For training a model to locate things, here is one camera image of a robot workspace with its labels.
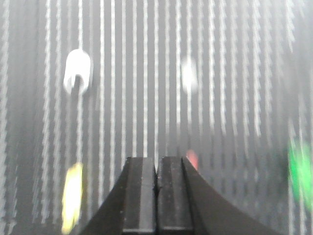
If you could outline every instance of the striped background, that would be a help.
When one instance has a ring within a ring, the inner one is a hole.
[[[290,235],[313,216],[292,197],[291,140],[313,146],[310,0],[1,0],[0,234],[60,234],[66,170],[84,164],[84,226],[125,158],[200,156],[234,205]],[[63,88],[67,54],[94,64]],[[197,64],[198,91],[180,63]]]

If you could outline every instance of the vertical stripe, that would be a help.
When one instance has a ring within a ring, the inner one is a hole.
[[[143,1],[143,157],[148,156],[148,0]]]
[[[46,0],[45,12],[45,83],[44,83],[44,128],[43,128],[43,162],[42,162],[42,223],[44,224],[49,217],[50,204],[50,185],[49,185],[49,146],[50,146],[50,54],[51,54],[51,0]]]
[[[265,3],[264,10],[264,79],[265,79],[265,112],[266,112],[266,135],[267,135],[267,144],[268,148],[271,149],[272,141],[271,141],[271,113],[272,113],[272,36],[270,34],[272,30],[271,19],[272,16],[270,14],[271,8],[271,0],[267,0]]]
[[[214,65],[215,65],[215,59],[214,59],[214,54],[215,54],[215,48],[214,48],[214,42],[215,42],[215,13],[214,13],[214,7],[215,7],[215,2],[214,0],[209,0],[208,4],[208,16],[209,16],[209,121],[210,121],[210,131],[212,134],[214,134],[214,78],[215,78],[215,73],[214,73]]]
[[[154,2],[154,27],[155,27],[155,167],[158,164],[158,0]]]
[[[55,69],[55,105],[54,105],[54,140],[53,140],[53,223],[57,223],[61,215],[61,191],[60,191],[60,159],[61,159],[61,0],[56,2],[57,13],[56,13],[56,69]]]
[[[226,2],[225,0],[220,0],[219,10],[220,10],[220,102],[221,102],[221,129],[222,134],[226,135]]]
[[[126,0],[122,0],[122,141],[121,168],[126,159]]]
[[[181,43],[181,0],[176,1],[176,138],[178,156],[180,145],[180,43]]]
[[[289,139],[291,143],[291,148],[294,149],[295,131],[294,131],[294,126],[293,126],[291,117],[289,117],[289,120],[288,120],[288,131],[289,131]],[[288,225],[289,225],[289,235],[294,235],[294,232],[295,232],[294,199],[293,199],[293,191],[292,191],[292,181],[290,177],[288,178]]]
[[[237,14],[237,6],[238,3],[236,0],[232,1],[231,4],[231,13],[230,13],[230,30],[231,30],[231,58],[230,58],[230,66],[231,66],[231,116],[232,116],[232,127],[233,127],[233,134],[234,138],[238,135],[238,127],[237,127],[237,55],[238,55],[238,36],[237,36],[237,29],[238,29],[238,14]]]
[[[243,124],[244,124],[244,145],[245,145],[245,155],[248,158],[248,138],[249,138],[249,12],[248,12],[249,2],[245,0],[243,4]],[[247,169],[245,169],[245,180],[247,179]]]
[[[170,1],[165,1],[165,155],[170,135]]]
[[[231,79],[231,121],[232,121],[232,137],[233,137],[233,202],[238,203],[237,198],[237,182],[238,182],[238,72],[237,72],[237,63],[238,63],[238,13],[237,13],[238,2],[233,0],[230,4],[230,79]]]
[[[104,0],[100,1],[100,125],[99,125],[99,197],[98,206],[104,199]]]
[[[93,58],[93,1],[89,1],[89,53]],[[89,95],[88,103],[88,159],[87,159],[87,220],[91,219],[93,211],[93,95]]]
[[[1,82],[0,82],[0,233],[4,234],[5,230],[5,216],[6,216],[6,148],[7,148],[7,91],[8,91],[8,67],[9,67],[9,0],[3,1],[3,15],[1,16],[3,24],[2,39],[1,39]]]
[[[192,61],[192,0],[187,0],[187,58]],[[187,122],[188,122],[188,148],[191,146],[192,136],[192,107],[191,107],[191,92],[187,94]]]
[[[111,0],[111,134],[110,190],[115,182],[115,0]]]
[[[203,0],[198,1],[198,119],[200,143],[203,137]]]
[[[83,49],[83,0],[78,1],[78,45],[80,49]],[[77,162],[83,160],[83,93],[80,86],[78,100],[77,100],[77,129],[76,129],[76,157]]]
[[[255,137],[259,138],[261,135],[261,107],[260,107],[260,77],[261,77],[261,72],[260,72],[260,1],[259,0],[253,0],[252,3],[252,9],[253,9],[253,107],[254,107],[254,131],[255,131]]]
[[[300,149],[301,149],[301,156],[304,155],[304,149],[303,149],[303,144],[306,142],[307,138],[307,133],[306,133],[306,107],[304,103],[304,98],[303,98],[303,90],[300,88],[299,91],[299,96],[298,96],[298,102],[299,102],[299,139],[300,139]],[[300,200],[299,200],[299,205],[300,205],[300,235],[305,235],[306,234],[306,209],[304,205],[304,195],[303,195],[303,188],[300,187]]]
[[[133,157],[137,155],[137,0],[133,1]]]
[[[293,51],[294,37],[294,2],[293,0],[285,0],[286,4],[286,33],[290,51]]]

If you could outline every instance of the white vertical line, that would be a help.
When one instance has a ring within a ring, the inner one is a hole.
[[[78,43],[83,49],[83,0],[78,1]]]
[[[83,49],[83,0],[78,1],[78,44],[79,48]],[[77,139],[76,139],[76,156],[77,161],[83,160],[83,95],[81,92],[78,94],[77,100]]]
[[[225,136],[226,135],[226,23],[225,23],[225,18],[226,18],[226,2],[225,0],[220,0],[220,54],[221,54],[221,62],[220,62],[220,77],[221,77],[221,87],[220,87],[220,93],[221,93],[221,129],[222,129],[222,134]]]
[[[8,91],[8,59],[9,59],[9,27],[10,27],[10,20],[9,20],[9,5],[10,1],[9,0],[4,0],[3,1],[3,15],[2,15],[2,39],[1,39],[1,52],[2,52],[2,57],[1,57],[1,86],[0,86],[0,94],[1,94],[1,99],[0,99],[0,169],[1,169],[1,177],[0,177],[0,232],[4,234],[5,230],[5,215],[6,215],[6,209],[5,209],[5,204],[6,204],[6,147],[7,147],[7,142],[6,142],[6,136],[7,136],[7,131],[6,131],[6,126],[7,126],[7,91]]]
[[[261,108],[260,108],[260,1],[259,0],[254,0],[252,3],[252,11],[253,11],[253,91],[254,91],[254,129],[255,129],[255,137],[259,138],[261,135]]]
[[[155,166],[158,164],[158,0],[154,2],[155,27]]]
[[[245,0],[245,3],[243,5],[243,31],[242,31],[242,37],[243,37],[243,115],[244,115],[244,145],[245,145],[245,155],[248,158],[248,137],[249,137],[249,83],[248,83],[248,77],[249,77],[249,13],[248,13],[248,6],[249,2]]]
[[[143,157],[148,156],[148,0],[143,1]]]
[[[72,12],[71,0],[67,0],[67,52],[71,51],[71,27],[72,27]],[[66,107],[66,131],[65,131],[65,169],[70,167],[72,152],[71,152],[71,98],[67,96]]]
[[[60,159],[61,159],[61,0],[56,2],[56,69],[55,69],[55,105],[54,105],[54,140],[53,140],[53,223],[57,223],[61,215],[61,191],[60,191]]]
[[[170,1],[165,1],[165,155],[170,132]]]
[[[238,6],[238,3],[236,0],[232,1],[231,4],[231,116],[232,116],[232,126],[233,126],[233,134],[236,138],[238,135],[238,129],[237,129],[237,54],[238,54],[238,48],[237,48],[237,29],[238,29],[238,14],[236,7]]]
[[[180,143],[180,43],[181,43],[181,0],[176,1],[176,134],[177,149]]]
[[[298,102],[299,102],[299,138],[300,138],[300,148],[301,148],[301,155],[303,157],[304,155],[304,149],[303,144],[306,140],[307,133],[306,133],[306,120],[305,120],[305,113],[306,113],[306,107],[304,103],[303,98],[303,91],[300,90]],[[303,195],[303,189],[300,187],[300,234],[305,235],[306,234],[306,211],[305,211],[305,205],[304,205],[304,195]]]
[[[133,1],[133,157],[137,155],[137,0]]]
[[[50,196],[50,186],[48,185],[49,182],[49,146],[50,146],[50,53],[51,53],[51,38],[50,38],[50,30],[51,30],[51,9],[50,9],[50,2],[51,0],[46,0],[45,7],[45,83],[44,83],[44,128],[43,128],[43,162],[42,162],[42,223],[44,224],[45,221],[49,217],[49,196]]]
[[[203,137],[203,0],[198,2],[198,78],[199,78],[199,93],[198,93],[198,118],[199,118],[199,133],[200,143]]]
[[[100,1],[100,126],[99,126],[99,197],[98,206],[103,202],[104,186],[104,0]]]
[[[126,0],[122,0],[122,141],[121,169],[126,159]]]
[[[238,127],[237,127],[237,55],[238,55],[238,13],[237,13],[238,2],[233,0],[230,5],[230,79],[231,79],[231,121],[232,121],[232,131],[233,131],[233,154],[235,155],[235,160],[238,160]],[[233,179],[235,184],[237,183],[238,167],[234,165],[233,167]],[[234,203],[237,204],[238,198],[234,195]]]
[[[115,182],[115,0],[111,0],[111,134],[110,190]]]
[[[192,0],[187,0],[187,58],[192,59]],[[192,107],[191,107],[191,93],[187,94],[187,120],[188,120],[188,141],[191,138],[192,131]]]
[[[267,133],[267,143],[269,149],[272,147],[271,142],[271,113],[272,113],[272,36],[270,34],[272,26],[270,20],[272,19],[269,9],[271,8],[271,0],[266,1],[266,7],[264,11],[264,78],[265,78],[265,112],[266,112],[266,133]]]
[[[93,1],[89,1],[89,52],[93,56]],[[92,217],[93,205],[93,96],[89,96],[88,107],[88,170],[87,170],[87,220]]]
[[[287,31],[287,41],[290,51],[293,51],[294,38],[294,2],[293,0],[286,0],[286,31]]]
[[[214,0],[209,0],[208,5],[208,16],[209,16],[209,121],[210,121],[210,131],[212,134],[214,134],[214,78],[215,78],[215,72],[214,72],[214,65],[215,65],[215,48],[214,48],[214,42],[215,42],[215,13],[214,13],[214,7],[215,2]]]
[[[294,126],[290,117],[288,120],[288,131],[289,131],[291,149],[294,149],[295,131],[294,131]],[[294,201],[293,201],[293,192],[292,192],[292,181],[290,177],[288,178],[288,221],[289,221],[288,222],[289,235],[293,235],[294,234]]]

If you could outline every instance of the black plastic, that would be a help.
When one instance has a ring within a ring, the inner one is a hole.
[[[192,235],[189,210],[180,157],[164,157],[159,165],[157,198],[160,235]]]
[[[123,235],[155,234],[155,181],[153,160],[132,158],[127,184]]]
[[[279,235],[226,201],[186,157],[182,162],[195,235]]]

